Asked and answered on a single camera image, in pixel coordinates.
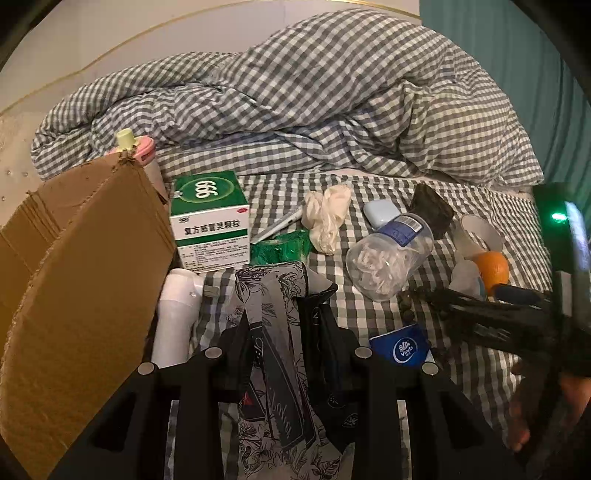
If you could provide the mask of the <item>person's hand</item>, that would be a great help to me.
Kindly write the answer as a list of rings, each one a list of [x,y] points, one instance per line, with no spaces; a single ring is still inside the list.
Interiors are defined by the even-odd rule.
[[[558,380],[553,379],[547,390],[546,374],[537,365],[520,360],[511,373],[521,377],[509,408],[507,444],[514,452],[519,452],[529,442],[531,427],[537,425],[540,418],[551,419],[563,400],[568,404],[566,422],[570,425],[578,422],[590,400],[589,377],[562,373]]]

